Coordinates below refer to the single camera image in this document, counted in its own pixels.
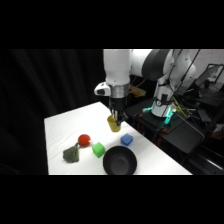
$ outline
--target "green light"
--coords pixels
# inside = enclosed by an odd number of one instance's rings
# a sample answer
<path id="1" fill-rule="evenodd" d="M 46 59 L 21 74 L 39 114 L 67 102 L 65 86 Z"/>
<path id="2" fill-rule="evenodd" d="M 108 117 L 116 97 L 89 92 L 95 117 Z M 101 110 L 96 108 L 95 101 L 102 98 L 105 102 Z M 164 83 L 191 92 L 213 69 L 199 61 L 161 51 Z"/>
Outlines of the green light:
<path id="1" fill-rule="evenodd" d="M 169 124 L 172 115 L 173 115 L 173 111 L 171 110 L 171 108 L 169 108 L 169 111 L 167 113 L 167 118 L 165 120 L 165 124 Z"/>
<path id="2" fill-rule="evenodd" d="M 149 108 L 143 109 L 143 110 L 142 110 L 142 111 L 143 111 L 143 113 L 144 113 L 144 112 L 146 112 L 146 111 L 150 111 L 150 110 L 152 110 L 152 109 L 153 109 L 153 107 L 154 107 L 154 104 L 155 104 L 155 101 L 154 101 L 154 103 L 153 103 L 152 107 L 149 107 Z"/>

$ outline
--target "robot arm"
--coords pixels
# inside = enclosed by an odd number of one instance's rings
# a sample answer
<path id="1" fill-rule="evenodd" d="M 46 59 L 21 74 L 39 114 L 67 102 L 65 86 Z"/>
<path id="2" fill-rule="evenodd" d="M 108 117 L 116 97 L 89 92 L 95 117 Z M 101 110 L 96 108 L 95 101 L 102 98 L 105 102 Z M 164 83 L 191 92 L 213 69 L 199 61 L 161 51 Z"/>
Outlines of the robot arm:
<path id="1" fill-rule="evenodd" d="M 107 78 L 106 82 L 97 86 L 95 94 L 109 96 L 110 110 L 118 126 L 124 120 L 124 109 L 127 106 L 129 94 L 130 74 L 151 81 L 158 80 L 155 91 L 156 102 L 152 108 L 152 113 L 158 117 L 168 116 L 173 91 L 178 88 L 179 81 L 184 76 L 188 64 L 191 63 L 189 49 L 183 50 L 182 57 L 178 58 L 170 77 L 172 81 L 169 83 L 168 72 L 174 64 L 172 55 L 172 49 L 104 50 L 104 67 Z M 187 77 L 193 77 L 195 70 L 194 67 Z"/>

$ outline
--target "white table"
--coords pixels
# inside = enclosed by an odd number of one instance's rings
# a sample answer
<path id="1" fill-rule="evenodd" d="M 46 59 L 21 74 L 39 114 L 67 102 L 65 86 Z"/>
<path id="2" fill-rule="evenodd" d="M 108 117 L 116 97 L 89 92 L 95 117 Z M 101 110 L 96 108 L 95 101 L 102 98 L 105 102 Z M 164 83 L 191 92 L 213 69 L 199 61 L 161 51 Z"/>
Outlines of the white table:
<path id="1" fill-rule="evenodd" d="M 63 151 L 74 146 L 78 137 L 88 134 L 94 144 L 100 142 L 109 150 L 122 145 L 120 138 L 125 134 L 134 137 L 129 146 L 138 161 L 135 175 L 191 175 L 157 146 L 140 135 L 126 122 L 119 133 L 113 133 L 107 123 L 110 111 L 101 103 L 45 119 L 48 168 L 50 175 L 105 175 L 103 156 L 98 159 L 92 147 L 79 150 L 80 162 L 68 164 Z"/>

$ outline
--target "red object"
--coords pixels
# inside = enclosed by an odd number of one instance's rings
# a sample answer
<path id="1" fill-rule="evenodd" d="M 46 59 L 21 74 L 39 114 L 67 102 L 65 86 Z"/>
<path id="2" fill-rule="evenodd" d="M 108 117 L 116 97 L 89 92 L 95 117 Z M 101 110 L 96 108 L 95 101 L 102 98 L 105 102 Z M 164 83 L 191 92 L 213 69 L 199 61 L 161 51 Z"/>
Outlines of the red object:
<path id="1" fill-rule="evenodd" d="M 140 131 L 141 128 L 140 128 L 139 124 L 137 125 L 136 129 L 137 129 L 137 131 Z"/>
<path id="2" fill-rule="evenodd" d="M 156 142 L 156 146 L 160 148 L 161 147 L 161 143 L 162 143 L 162 140 L 158 139 L 158 141 Z"/>
<path id="3" fill-rule="evenodd" d="M 79 145 L 81 147 L 87 147 L 90 144 L 90 137 L 88 135 L 81 135 L 78 139 Z"/>

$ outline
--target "green cube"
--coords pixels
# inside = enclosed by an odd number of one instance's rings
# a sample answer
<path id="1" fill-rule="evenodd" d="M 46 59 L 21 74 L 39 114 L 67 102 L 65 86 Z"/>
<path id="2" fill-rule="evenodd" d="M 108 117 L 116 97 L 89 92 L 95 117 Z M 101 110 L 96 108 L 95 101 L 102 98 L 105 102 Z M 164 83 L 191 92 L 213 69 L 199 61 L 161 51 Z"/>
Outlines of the green cube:
<path id="1" fill-rule="evenodd" d="M 104 146 L 101 143 L 97 143 L 92 148 L 93 148 L 93 153 L 96 155 L 97 158 L 100 158 L 106 152 Z"/>

